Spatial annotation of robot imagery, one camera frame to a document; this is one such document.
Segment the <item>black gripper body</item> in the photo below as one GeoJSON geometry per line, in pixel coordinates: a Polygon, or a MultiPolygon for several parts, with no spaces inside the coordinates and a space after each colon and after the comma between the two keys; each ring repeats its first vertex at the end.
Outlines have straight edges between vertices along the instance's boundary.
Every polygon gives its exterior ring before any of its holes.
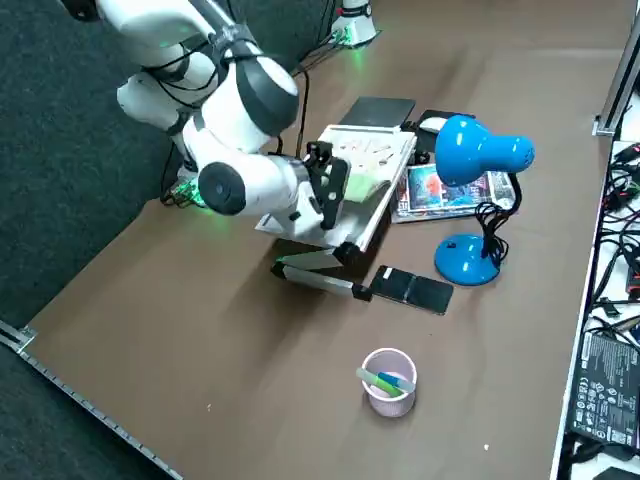
{"type": "Polygon", "coordinates": [[[326,203],[328,177],[326,174],[327,163],[316,157],[305,157],[303,165],[306,168],[309,183],[311,185],[314,202],[318,210],[323,210],[326,203]]]}

